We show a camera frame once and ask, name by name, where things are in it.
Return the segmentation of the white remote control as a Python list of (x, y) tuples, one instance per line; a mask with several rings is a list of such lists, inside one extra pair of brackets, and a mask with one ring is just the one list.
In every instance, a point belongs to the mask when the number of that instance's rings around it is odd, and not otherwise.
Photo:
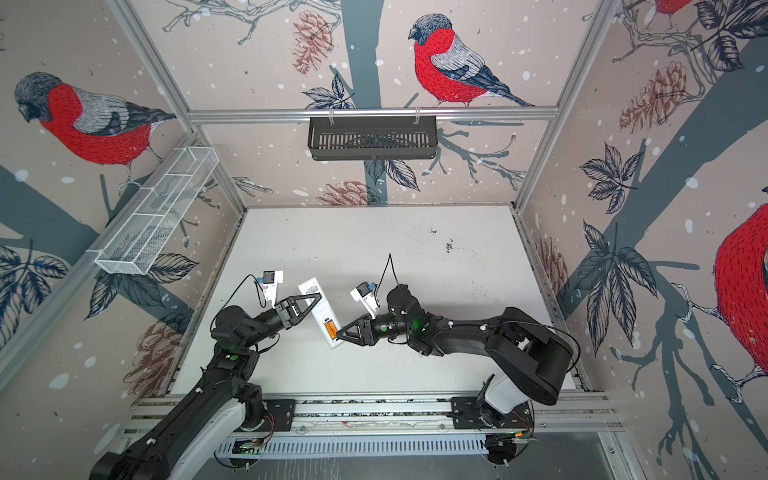
[(336, 344), (334, 341), (332, 341), (324, 327), (324, 323), (332, 320), (335, 323), (336, 330), (341, 328), (341, 324), (330, 305), (330, 302), (328, 301), (322, 287), (320, 286), (318, 280), (316, 278), (311, 278), (301, 284), (298, 285), (298, 290), (301, 294), (309, 294), (309, 293), (315, 293), (319, 292), (322, 294), (323, 299), (320, 301), (320, 303), (312, 310), (311, 314), (317, 323), (318, 327), (320, 328), (322, 335), (328, 344), (328, 346), (331, 349), (334, 349), (338, 347), (341, 343)]

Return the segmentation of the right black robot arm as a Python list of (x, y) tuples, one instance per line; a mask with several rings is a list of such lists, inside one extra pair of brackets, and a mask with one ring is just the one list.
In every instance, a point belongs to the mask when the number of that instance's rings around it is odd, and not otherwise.
[(387, 294), (384, 313), (367, 313), (337, 330), (336, 338), (358, 346), (381, 339), (405, 338), (405, 345), (423, 356), (452, 354), (492, 359), (503, 376), (482, 387), (479, 405), (509, 414), (529, 401), (557, 403), (574, 351), (558, 330), (544, 325), (517, 307), (480, 320), (454, 320), (430, 313), (406, 285)]

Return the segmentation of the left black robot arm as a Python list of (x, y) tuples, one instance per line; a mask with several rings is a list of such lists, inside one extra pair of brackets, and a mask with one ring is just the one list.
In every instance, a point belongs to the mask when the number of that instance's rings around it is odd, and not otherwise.
[(261, 356), (258, 344), (299, 325), (322, 300), (293, 295), (256, 317), (227, 306), (214, 317), (213, 356), (195, 386), (148, 433), (122, 453), (108, 452), (91, 479), (191, 479), (238, 429), (264, 428), (267, 439), (291, 425), (295, 403), (268, 410), (262, 388), (250, 382)]

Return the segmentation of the aluminium top crossbar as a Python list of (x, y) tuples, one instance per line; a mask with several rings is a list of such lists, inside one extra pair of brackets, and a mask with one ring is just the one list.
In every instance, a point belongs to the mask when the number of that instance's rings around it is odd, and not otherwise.
[(370, 108), (370, 109), (250, 109), (250, 110), (191, 110), (188, 120), (194, 125), (302, 123), (312, 118), (375, 118), (435, 117), (438, 121), (479, 120), (536, 120), (551, 121), (560, 116), (561, 110), (545, 107), (461, 107), (461, 108)]

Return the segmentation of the aluminium front rail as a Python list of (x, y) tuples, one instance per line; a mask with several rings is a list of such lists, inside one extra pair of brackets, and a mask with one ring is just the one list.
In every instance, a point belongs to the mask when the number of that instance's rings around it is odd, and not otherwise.
[[(466, 409), (449, 394), (272, 395), (275, 431), (293, 435), (447, 433)], [(534, 433), (622, 432), (607, 396), (568, 391), (554, 406), (532, 403), (512, 415), (512, 425)]]

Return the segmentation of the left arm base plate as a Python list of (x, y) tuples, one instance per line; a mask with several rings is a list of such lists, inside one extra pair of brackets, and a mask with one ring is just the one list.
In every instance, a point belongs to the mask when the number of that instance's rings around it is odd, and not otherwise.
[(245, 432), (289, 432), (292, 428), (295, 399), (267, 399), (260, 403), (249, 401), (244, 404), (245, 418), (240, 426)]

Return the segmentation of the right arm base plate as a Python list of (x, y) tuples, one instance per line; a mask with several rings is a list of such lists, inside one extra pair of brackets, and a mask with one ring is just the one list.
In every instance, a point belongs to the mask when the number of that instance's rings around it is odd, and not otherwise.
[(509, 413), (500, 413), (487, 402), (475, 397), (452, 397), (450, 412), (456, 430), (516, 429), (527, 431), (534, 426), (533, 410), (527, 403)]

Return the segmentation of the black wall basket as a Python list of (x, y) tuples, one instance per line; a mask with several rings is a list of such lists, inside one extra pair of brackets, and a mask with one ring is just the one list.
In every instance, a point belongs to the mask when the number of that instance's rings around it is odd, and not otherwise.
[(426, 160), (438, 148), (432, 116), (313, 118), (308, 149), (316, 161)]

